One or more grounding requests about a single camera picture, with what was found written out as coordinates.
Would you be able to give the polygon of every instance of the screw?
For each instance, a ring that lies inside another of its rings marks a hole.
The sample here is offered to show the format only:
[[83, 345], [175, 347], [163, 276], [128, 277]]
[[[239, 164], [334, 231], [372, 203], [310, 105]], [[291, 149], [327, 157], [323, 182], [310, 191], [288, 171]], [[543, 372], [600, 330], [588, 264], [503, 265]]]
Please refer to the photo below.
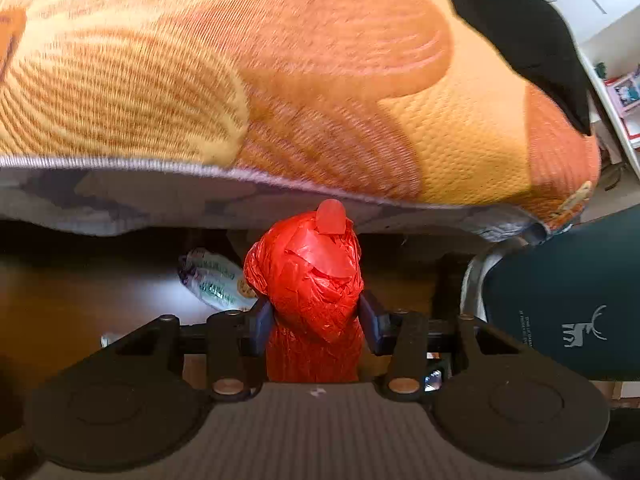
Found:
[[244, 390], [244, 383], [239, 379], [224, 378], [213, 383], [213, 391], [220, 395], [237, 395]]
[[395, 394], [414, 394], [420, 389], [420, 383], [411, 377], [396, 377], [391, 379], [388, 388]]

